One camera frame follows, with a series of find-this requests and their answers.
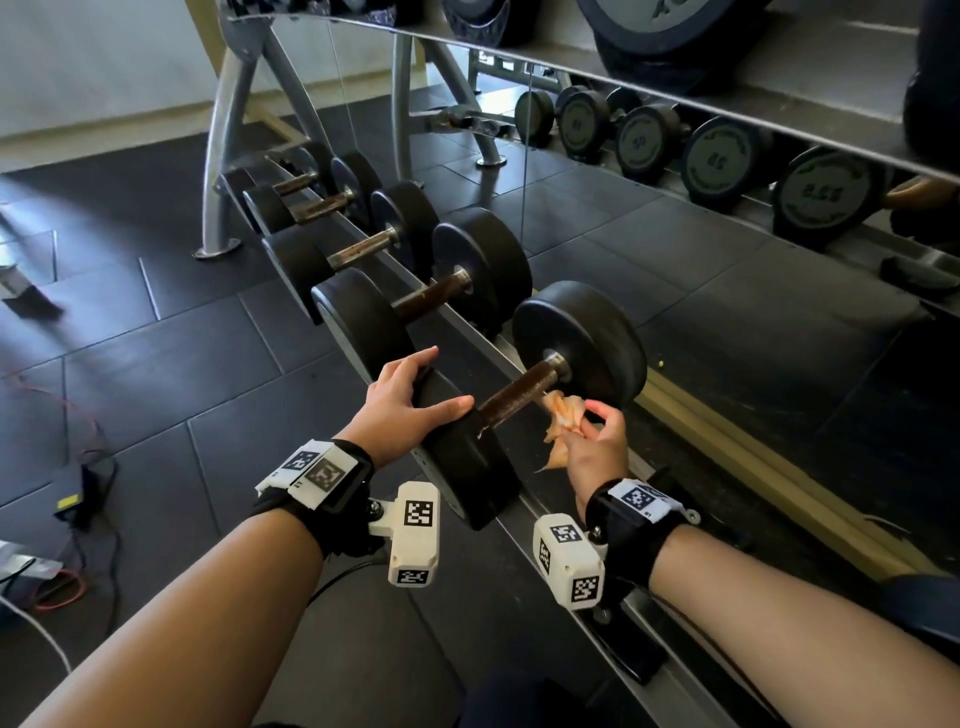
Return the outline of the person's right hand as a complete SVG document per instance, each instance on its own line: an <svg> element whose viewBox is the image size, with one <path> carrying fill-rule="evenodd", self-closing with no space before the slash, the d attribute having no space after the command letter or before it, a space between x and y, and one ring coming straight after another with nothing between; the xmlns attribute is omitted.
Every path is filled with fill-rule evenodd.
<svg viewBox="0 0 960 728"><path fill-rule="evenodd" d="M568 452L567 475L582 523L586 521L587 505L599 488L630 476L627 427L622 412L595 399L586 399L584 409L598 416L603 426L597 429L582 418L579 432L561 435Z"/></svg>

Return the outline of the person's left hand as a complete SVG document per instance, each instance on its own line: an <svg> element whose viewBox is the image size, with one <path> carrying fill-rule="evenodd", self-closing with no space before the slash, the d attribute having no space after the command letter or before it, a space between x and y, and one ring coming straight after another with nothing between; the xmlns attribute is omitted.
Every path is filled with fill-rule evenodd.
<svg viewBox="0 0 960 728"><path fill-rule="evenodd" d="M380 470L408 454L431 431L416 425L414 381L438 357L438 346L390 361L366 390L364 405L333 440L359 447Z"/></svg>

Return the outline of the orange cleaning cloth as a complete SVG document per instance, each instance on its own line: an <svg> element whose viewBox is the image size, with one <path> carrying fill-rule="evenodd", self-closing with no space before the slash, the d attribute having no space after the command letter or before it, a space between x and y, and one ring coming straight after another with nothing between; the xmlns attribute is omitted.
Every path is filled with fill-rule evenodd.
<svg viewBox="0 0 960 728"><path fill-rule="evenodd" d="M544 442L551 445L551 450L546 463L537 470L538 473L566 469L571 463L574 470L580 472L589 466L595 467L604 463L604 458L570 458L563 441L563 435L576 429L585 414L584 401L579 395L562 394L560 391L550 391L542 397L541 404L551 417Z"/></svg>

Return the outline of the large black dumbbell rusty handle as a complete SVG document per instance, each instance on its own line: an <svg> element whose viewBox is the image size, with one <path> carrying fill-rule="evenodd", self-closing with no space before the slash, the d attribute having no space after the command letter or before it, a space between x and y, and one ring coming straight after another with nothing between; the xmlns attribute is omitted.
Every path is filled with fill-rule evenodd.
<svg viewBox="0 0 960 728"><path fill-rule="evenodd" d="M554 282L528 297L511 321L525 371L480 405L439 426L413 451L427 480L471 530L494 521L522 490L495 429L552 389L612 407L647 382L642 341L623 311L581 281Z"/></svg>

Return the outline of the person's right forearm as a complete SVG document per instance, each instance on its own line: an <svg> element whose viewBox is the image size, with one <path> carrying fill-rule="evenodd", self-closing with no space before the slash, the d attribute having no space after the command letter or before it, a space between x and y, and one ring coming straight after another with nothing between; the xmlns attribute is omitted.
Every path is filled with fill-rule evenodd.
<svg viewBox="0 0 960 728"><path fill-rule="evenodd" d="M650 590L738 665L791 728L960 728L960 666L858 604L684 525Z"/></svg>

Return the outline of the person's left forearm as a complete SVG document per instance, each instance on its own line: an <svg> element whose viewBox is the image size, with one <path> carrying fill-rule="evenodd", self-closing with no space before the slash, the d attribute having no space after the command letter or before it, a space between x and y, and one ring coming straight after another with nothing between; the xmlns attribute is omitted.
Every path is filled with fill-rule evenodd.
<svg viewBox="0 0 960 728"><path fill-rule="evenodd" d="M77 666L20 728L251 728L324 564L293 515L243 521Z"/></svg>

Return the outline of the wooden mirror base strip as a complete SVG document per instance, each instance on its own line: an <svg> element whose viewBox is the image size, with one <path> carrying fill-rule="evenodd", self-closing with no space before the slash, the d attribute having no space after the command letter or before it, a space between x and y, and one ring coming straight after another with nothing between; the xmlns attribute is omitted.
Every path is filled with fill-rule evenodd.
<svg viewBox="0 0 960 728"><path fill-rule="evenodd" d="M948 576L916 545L885 531L655 368L635 402L865 576Z"/></svg>

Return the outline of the small black dumbbell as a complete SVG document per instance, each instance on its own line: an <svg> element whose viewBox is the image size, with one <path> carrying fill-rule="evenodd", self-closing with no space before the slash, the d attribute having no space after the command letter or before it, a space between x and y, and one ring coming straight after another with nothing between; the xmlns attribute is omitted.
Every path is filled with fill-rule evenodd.
<svg viewBox="0 0 960 728"><path fill-rule="evenodd" d="M334 156L331 162L336 191L317 200L289 205L285 198L306 190L306 180L257 185L242 193L247 211L265 236L278 234L294 226L305 226L332 213L342 213L364 229L373 224L371 196L381 188L373 166L359 151Z"/></svg>
<svg viewBox="0 0 960 728"><path fill-rule="evenodd" d="M248 153L227 166L218 177L224 191L239 192L258 181L270 181L280 171L282 185L305 179L306 188L317 194L334 193L336 183L331 171L333 151L323 141L307 140L280 151Z"/></svg>

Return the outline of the grey metal dumbbell rack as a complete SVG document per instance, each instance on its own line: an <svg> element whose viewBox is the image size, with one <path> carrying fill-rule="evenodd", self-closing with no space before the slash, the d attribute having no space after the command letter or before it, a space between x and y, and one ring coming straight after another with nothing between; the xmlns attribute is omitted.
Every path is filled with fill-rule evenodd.
<svg viewBox="0 0 960 728"><path fill-rule="evenodd" d="M438 0L186 0L204 49L217 72L204 166L202 245L196 258L233 251L239 241L226 233L226 200L250 228L257 227L239 192L225 191L219 175L247 154L281 151L307 140L330 147L328 133L309 92L273 27L276 18L316 17L329 23L394 34L392 41L390 132L395 174L423 188L411 171L410 139L425 135L472 135L480 169L507 163L503 140L525 150L559 146L556 122L545 140L534 140L534 114L546 123L562 116L570 95L585 86L570 84L565 69L554 78L536 73L539 63L471 46L468 74L450 43L414 31L429 3ZM280 183L279 171L266 185ZM878 606L893 621L947 659L960 665L960 579L953 575L907 574L887 578ZM628 583L609 581L598 606L572 613L573 619L614 668L617 681L656 728L781 725L779 715L738 668L674 608Z"/></svg>

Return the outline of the black power adapter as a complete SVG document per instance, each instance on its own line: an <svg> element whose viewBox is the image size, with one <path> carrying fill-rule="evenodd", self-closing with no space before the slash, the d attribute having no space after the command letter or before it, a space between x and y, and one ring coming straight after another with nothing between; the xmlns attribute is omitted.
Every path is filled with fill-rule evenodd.
<svg viewBox="0 0 960 728"><path fill-rule="evenodd" d="M68 528L88 532L103 507L100 475L89 466L71 462L50 483L54 518Z"/></svg>

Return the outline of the big black rubber dumbbell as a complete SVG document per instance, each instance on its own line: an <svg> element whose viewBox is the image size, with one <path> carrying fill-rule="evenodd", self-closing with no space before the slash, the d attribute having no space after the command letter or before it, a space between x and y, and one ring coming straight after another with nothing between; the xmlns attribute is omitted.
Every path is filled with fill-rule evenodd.
<svg viewBox="0 0 960 728"><path fill-rule="evenodd" d="M931 163L960 167L960 0L926 0L916 59L904 94L906 142Z"/></svg>
<svg viewBox="0 0 960 728"><path fill-rule="evenodd" d="M683 96L723 91L773 0L576 0L615 80Z"/></svg>

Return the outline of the white flat device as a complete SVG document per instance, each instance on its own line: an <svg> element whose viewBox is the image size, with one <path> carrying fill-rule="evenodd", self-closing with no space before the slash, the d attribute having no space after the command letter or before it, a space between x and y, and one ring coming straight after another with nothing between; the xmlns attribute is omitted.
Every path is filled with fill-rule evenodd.
<svg viewBox="0 0 960 728"><path fill-rule="evenodd" d="M27 554L24 549L19 543L0 540L0 586L18 578L49 581L65 567L61 561Z"/></svg>

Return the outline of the grey metal bracket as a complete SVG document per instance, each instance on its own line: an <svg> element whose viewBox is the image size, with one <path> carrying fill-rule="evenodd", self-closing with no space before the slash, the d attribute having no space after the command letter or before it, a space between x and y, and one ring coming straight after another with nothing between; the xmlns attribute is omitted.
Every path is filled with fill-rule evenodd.
<svg viewBox="0 0 960 728"><path fill-rule="evenodd" d="M61 307L30 282L15 262L0 263L0 304L21 319L53 322L64 314Z"/></svg>

